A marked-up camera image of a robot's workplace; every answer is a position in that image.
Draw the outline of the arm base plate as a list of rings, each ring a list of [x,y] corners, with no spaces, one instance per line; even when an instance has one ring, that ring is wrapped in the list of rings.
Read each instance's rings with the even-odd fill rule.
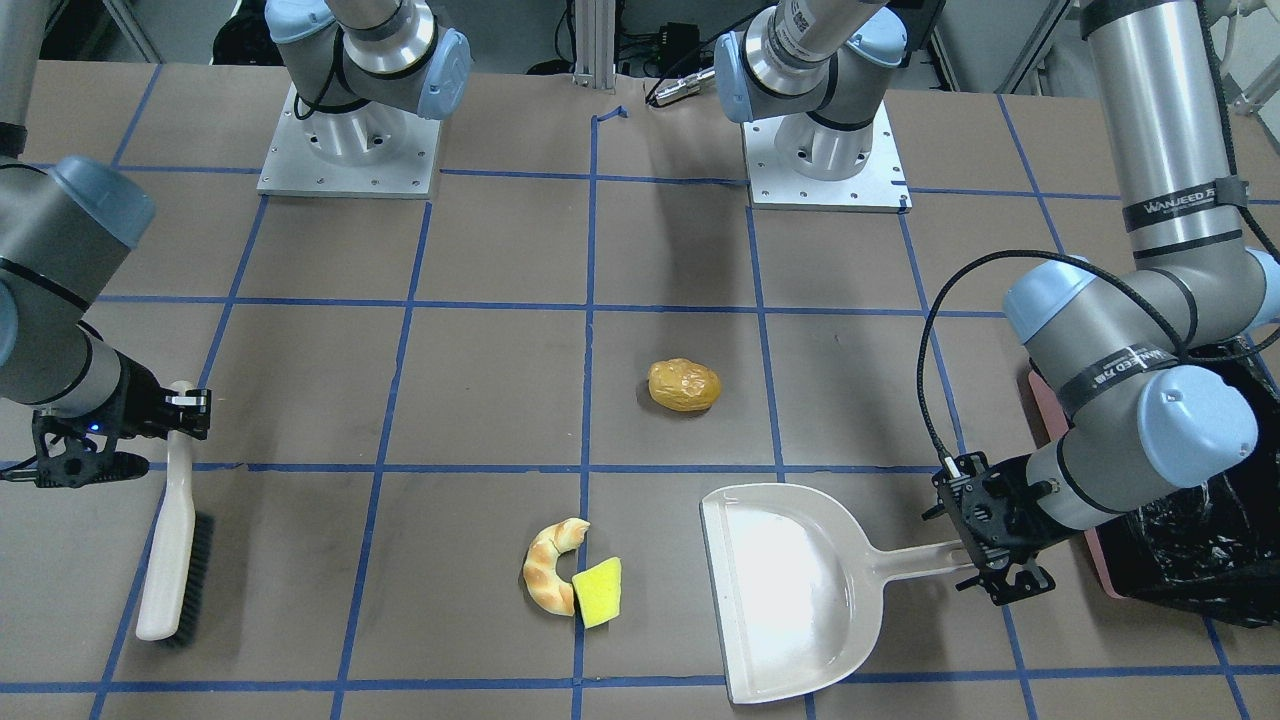
[[[429,200],[442,123],[371,102],[346,114],[300,119],[294,87],[262,161],[266,196]]]
[[[765,210],[904,214],[913,208],[884,104],[836,131],[806,114],[741,124],[751,205]]]

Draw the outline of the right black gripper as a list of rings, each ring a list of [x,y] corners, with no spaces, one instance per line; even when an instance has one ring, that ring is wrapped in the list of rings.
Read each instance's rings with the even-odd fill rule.
[[[146,475],[150,461],[118,450],[122,439],[164,439],[173,432],[200,441],[209,437],[209,418],[169,419],[169,407],[174,413],[211,413],[209,391],[169,392],[151,370],[122,354],[115,356],[116,383],[97,407],[77,416],[35,415],[36,487],[81,488]]]

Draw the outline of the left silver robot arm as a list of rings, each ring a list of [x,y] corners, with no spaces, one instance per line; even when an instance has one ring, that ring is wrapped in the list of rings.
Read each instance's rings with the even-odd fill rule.
[[[932,516],[954,524],[979,587],[996,605],[1051,591],[1036,557],[1085,530],[1201,486],[1249,457],[1260,420],[1245,396],[1192,352],[1277,315],[1277,250],[1245,243],[1251,188],[1239,174],[1221,99],[1206,1],[1089,1],[1082,38],[1098,73],[1133,272],[1068,255],[1004,296],[1012,333],[1053,391],[1068,432],[991,464],[951,454],[937,433],[924,363],[913,374],[940,460]]]

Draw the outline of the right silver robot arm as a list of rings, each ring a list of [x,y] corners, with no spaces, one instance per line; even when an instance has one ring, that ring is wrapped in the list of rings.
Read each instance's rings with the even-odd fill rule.
[[[3,397],[31,407],[33,454],[3,479],[38,488],[132,480],[148,460],[123,439],[207,436],[206,389],[169,389],[83,316],[155,217],[128,177],[72,155],[20,160],[46,1],[3,4]],[[468,38],[425,1],[268,1],[264,22],[291,73],[300,119],[369,108],[449,117],[465,94]]]

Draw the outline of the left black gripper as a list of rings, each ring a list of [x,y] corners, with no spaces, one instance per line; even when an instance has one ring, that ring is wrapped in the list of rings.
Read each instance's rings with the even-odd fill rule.
[[[1056,589],[1052,575],[1021,565],[1059,543],[1059,524],[1038,505],[1028,482],[1030,457],[988,464],[983,452],[945,457],[934,474],[938,501],[951,519],[975,569],[986,573],[986,593],[1006,606]]]

